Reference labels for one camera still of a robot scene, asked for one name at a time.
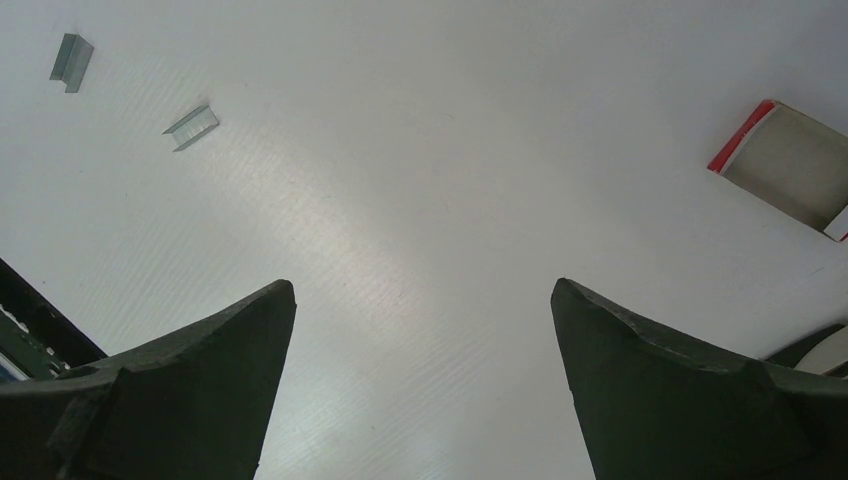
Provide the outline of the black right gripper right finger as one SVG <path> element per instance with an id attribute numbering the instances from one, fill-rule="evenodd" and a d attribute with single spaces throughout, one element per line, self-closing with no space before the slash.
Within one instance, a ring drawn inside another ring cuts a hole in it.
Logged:
<path id="1" fill-rule="evenodd" d="M 750 358 L 559 279 L 556 339 L 598 479 L 843 479 L 847 383 Z"/>

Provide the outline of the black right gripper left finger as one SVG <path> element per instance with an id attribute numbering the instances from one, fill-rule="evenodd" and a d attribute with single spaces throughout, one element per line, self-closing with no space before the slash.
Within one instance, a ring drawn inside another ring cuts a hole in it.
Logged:
<path id="1" fill-rule="evenodd" d="M 251 479 L 293 333 L 291 282 L 50 380 L 1 388 L 5 479 Z"/>

